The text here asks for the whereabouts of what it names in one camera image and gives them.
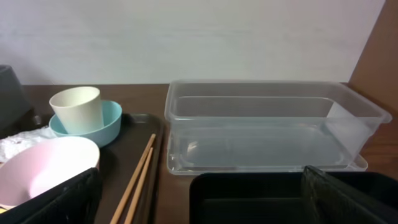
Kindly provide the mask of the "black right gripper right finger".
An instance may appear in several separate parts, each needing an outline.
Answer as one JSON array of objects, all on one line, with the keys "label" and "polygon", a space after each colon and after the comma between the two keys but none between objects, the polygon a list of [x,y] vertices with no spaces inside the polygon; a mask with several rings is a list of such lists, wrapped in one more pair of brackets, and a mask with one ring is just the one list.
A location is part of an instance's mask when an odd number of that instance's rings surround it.
[{"label": "black right gripper right finger", "polygon": [[397,223],[397,210],[314,166],[301,179],[311,223]]}]

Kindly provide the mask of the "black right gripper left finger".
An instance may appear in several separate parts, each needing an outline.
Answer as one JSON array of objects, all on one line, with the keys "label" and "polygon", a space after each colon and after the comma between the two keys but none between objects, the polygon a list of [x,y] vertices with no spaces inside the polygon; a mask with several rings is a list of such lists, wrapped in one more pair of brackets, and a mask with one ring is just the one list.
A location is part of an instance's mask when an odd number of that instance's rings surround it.
[{"label": "black right gripper left finger", "polygon": [[55,186],[1,214],[1,224],[94,223],[102,196],[96,168]]}]

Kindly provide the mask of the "white tissue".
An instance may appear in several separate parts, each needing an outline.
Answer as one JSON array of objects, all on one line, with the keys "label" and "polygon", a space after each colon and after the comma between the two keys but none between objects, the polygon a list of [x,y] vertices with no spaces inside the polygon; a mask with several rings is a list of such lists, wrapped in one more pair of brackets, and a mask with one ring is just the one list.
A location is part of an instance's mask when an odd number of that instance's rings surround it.
[{"label": "white tissue", "polygon": [[56,135],[48,126],[6,137],[1,140],[1,163],[42,141],[54,138]]}]

